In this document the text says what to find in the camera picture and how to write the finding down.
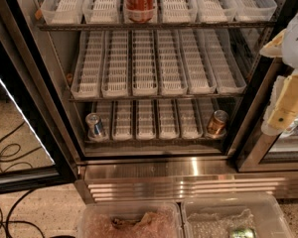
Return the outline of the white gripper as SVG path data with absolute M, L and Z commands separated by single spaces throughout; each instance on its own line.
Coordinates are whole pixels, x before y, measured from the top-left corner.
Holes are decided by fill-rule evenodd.
M 281 58 L 285 64 L 298 69 L 298 13 L 286 30 L 280 31 L 259 53 L 266 58 Z M 278 76 L 273 84 L 269 105 L 265 110 L 261 132 L 277 136 L 298 116 L 298 71 Z

